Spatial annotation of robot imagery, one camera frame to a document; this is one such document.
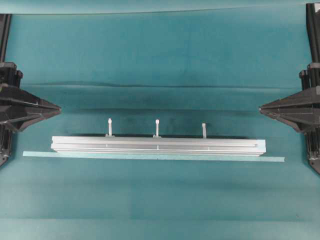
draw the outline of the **silver metal part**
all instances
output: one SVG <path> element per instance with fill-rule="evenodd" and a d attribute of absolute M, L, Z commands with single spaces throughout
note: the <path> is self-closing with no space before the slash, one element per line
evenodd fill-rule
<path fill-rule="evenodd" d="M 317 13 L 320 10 L 320 3 L 314 4 L 314 12 Z"/>
<path fill-rule="evenodd" d="M 202 123 L 202 137 L 204 139 L 207 138 L 207 128 L 206 128 L 206 124 L 205 123 Z"/>
<path fill-rule="evenodd" d="M 260 156 L 266 141 L 255 139 L 53 136 L 56 152 Z"/>

